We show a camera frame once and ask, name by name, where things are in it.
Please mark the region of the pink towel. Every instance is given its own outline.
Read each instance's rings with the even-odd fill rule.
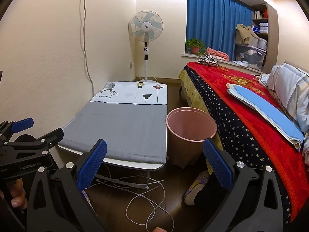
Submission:
[[[215,55],[215,56],[222,57],[226,61],[230,60],[229,56],[226,53],[224,53],[222,51],[216,51],[216,50],[209,48],[209,47],[206,49],[206,53],[208,55]]]

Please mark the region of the pink bucket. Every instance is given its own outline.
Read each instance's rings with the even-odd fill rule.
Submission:
[[[172,165],[185,168],[192,165],[202,153],[203,142],[217,132],[214,119],[202,110],[181,107],[166,117],[168,136],[167,155]]]

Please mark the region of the fan pole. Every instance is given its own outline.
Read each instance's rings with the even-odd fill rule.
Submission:
[[[148,82],[148,76],[147,76],[148,54],[149,54],[148,39],[149,39],[149,35],[146,32],[145,33],[145,42],[144,42],[145,82]]]

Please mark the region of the baseboard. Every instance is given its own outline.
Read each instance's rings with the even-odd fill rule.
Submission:
[[[139,81],[141,79],[145,79],[145,77],[135,77],[133,80],[134,82]],[[180,84],[181,80],[178,78],[154,78],[154,77],[148,77],[149,80],[158,81],[159,83],[165,84],[165,83],[176,83]]]

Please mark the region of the human hand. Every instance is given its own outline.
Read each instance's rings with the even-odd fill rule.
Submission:
[[[22,209],[26,209],[28,206],[28,201],[26,199],[26,192],[23,188],[23,179],[16,180],[16,183],[12,185],[9,190],[11,196],[13,197],[13,199],[11,200],[13,208],[20,207]],[[2,199],[4,198],[4,195],[1,191],[0,196]]]

